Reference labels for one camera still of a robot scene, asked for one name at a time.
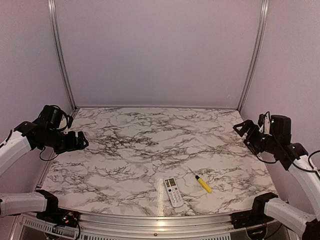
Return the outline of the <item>yellow handled screwdriver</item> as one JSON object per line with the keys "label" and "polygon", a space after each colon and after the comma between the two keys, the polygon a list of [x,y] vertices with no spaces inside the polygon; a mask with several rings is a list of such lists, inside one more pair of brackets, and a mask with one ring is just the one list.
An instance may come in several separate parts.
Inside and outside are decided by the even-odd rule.
{"label": "yellow handled screwdriver", "polygon": [[202,188],[209,194],[211,194],[213,191],[211,189],[211,187],[199,176],[197,175],[195,172],[193,172],[190,168],[189,168],[190,172],[194,175],[194,177],[196,178],[196,180],[198,181],[198,183],[202,186]]}

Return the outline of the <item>white remote control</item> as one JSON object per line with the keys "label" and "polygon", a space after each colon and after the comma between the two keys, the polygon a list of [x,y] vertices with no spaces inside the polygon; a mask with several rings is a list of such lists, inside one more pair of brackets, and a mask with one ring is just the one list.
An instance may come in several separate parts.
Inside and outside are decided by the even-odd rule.
{"label": "white remote control", "polygon": [[168,197],[170,199],[171,205],[174,208],[182,207],[184,201],[182,199],[178,184],[174,177],[169,177],[164,179],[165,189],[167,191]]}

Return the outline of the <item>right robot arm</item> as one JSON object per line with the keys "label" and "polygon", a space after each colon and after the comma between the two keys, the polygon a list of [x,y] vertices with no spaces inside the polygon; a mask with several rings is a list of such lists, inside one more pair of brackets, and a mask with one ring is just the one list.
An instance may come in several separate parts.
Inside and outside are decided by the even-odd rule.
{"label": "right robot arm", "polygon": [[235,229],[262,225],[262,230],[248,230],[251,240],[264,240],[267,223],[276,220],[293,231],[301,240],[320,238],[320,171],[311,154],[300,143],[291,142],[291,119],[283,115],[260,114],[258,123],[245,120],[233,126],[252,154],[271,154],[273,163],[281,163],[304,190],[314,214],[308,214],[281,200],[272,192],[254,198],[250,210],[233,213],[231,222]]}

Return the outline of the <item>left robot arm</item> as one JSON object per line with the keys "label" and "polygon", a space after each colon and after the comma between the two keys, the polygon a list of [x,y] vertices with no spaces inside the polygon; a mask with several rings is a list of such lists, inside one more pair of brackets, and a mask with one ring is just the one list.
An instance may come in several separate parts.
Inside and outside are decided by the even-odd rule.
{"label": "left robot arm", "polygon": [[[24,121],[9,132],[0,144],[0,172],[4,174],[21,157],[34,149],[52,148],[58,156],[65,152],[83,150],[89,146],[82,131],[70,131],[73,117],[57,105],[45,105],[37,119]],[[27,212],[44,213],[53,223],[63,219],[63,211],[53,194],[38,190],[28,193],[1,193],[0,216]]]}

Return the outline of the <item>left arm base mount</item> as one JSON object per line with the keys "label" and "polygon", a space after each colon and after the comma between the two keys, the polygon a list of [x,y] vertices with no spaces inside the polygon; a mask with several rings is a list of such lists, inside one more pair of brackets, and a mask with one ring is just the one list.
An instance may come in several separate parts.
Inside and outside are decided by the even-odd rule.
{"label": "left arm base mount", "polygon": [[81,234],[79,224],[80,213],[78,211],[60,208],[58,198],[46,190],[38,189],[35,192],[41,194],[47,200],[45,211],[37,212],[36,217],[54,224],[54,229],[56,227],[76,228],[77,233],[73,239],[78,240]]}

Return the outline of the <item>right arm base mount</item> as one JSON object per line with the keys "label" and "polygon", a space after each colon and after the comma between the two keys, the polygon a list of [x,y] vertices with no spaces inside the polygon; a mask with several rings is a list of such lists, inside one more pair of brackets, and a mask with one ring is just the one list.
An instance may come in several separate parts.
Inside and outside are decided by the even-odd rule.
{"label": "right arm base mount", "polygon": [[235,230],[245,228],[250,240],[264,240],[267,235],[267,224],[274,218],[265,215],[266,203],[278,196],[272,192],[258,195],[254,198],[250,210],[235,212],[230,215]]}

